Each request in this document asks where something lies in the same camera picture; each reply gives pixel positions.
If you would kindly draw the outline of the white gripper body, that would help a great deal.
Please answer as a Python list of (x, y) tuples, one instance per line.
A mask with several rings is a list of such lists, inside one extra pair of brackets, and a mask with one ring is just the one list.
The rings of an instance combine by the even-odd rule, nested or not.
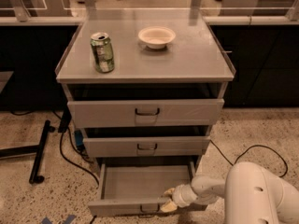
[(178, 207), (187, 207), (197, 200), (198, 195), (193, 191), (190, 184), (175, 187), (172, 200)]

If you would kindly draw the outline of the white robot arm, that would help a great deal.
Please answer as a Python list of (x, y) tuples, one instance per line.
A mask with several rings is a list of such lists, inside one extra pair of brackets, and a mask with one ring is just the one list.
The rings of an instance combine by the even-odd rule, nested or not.
[(195, 176), (189, 184), (168, 189), (164, 213), (193, 203), (224, 199), (225, 224), (295, 224), (299, 221), (299, 190), (252, 162), (235, 164), (224, 180)]

